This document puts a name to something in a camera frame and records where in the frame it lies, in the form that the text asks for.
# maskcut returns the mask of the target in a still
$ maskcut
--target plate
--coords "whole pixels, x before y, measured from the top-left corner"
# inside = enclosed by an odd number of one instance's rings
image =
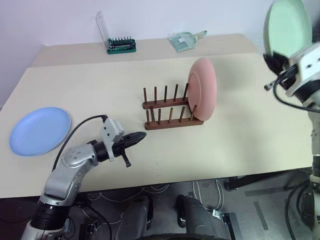
[[[23,117],[13,128],[9,146],[13,153],[38,156],[55,149],[67,136],[71,119],[57,107],[37,109]]]
[[[286,57],[312,44],[312,22],[301,0],[278,0],[264,22],[264,48]]]
[[[217,103],[215,69],[207,57],[199,58],[192,65],[188,77],[188,103],[191,111],[197,105],[194,116],[207,121]]]

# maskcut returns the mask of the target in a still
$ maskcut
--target pink plate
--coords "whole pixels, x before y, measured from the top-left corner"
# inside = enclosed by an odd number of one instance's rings
[[[188,102],[194,116],[207,121],[214,113],[217,103],[217,81],[215,69],[207,57],[199,58],[192,65],[188,77]]]

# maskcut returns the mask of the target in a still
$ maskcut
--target blue plate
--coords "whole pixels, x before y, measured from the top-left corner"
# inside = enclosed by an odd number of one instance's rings
[[[55,149],[71,127],[68,113],[57,107],[44,107],[27,114],[11,132],[9,145],[24,157],[45,154]]]

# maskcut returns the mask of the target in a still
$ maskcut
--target table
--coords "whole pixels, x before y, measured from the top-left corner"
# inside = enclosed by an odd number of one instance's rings
[[[81,191],[99,191],[190,180],[242,176],[309,167],[311,123],[305,112],[278,103],[264,84],[275,79],[255,52],[208,56],[217,76],[217,106],[200,126],[147,131],[127,149],[132,166],[121,157],[105,161],[84,178]],[[179,84],[183,95],[198,56],[68,64],[28,68],[0,112],[0,198],[40,195],[58,148],[36,157],[14,155],[8,139],[14,125],[42,107],[65,109],[72,127],[106,113],[125,133],[144,131],[143,88],[152,99],[168,85],[168,98]],[[179,117],[180,106],[173,115]],[[169,108],[162,109],[168,119]],[[67,147],[99,136],[102,122],[82,126]]]

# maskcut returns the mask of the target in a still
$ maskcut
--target white wall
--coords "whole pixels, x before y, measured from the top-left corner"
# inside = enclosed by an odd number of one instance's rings
[[[0,106],[43,45],[101,42],[95,15],[102,10],[111,36],[165,38],[208,30],[242,33],[263,47],[263,25],[273,0],[1,0]],[[320,1],[304,0],[315,22]]]

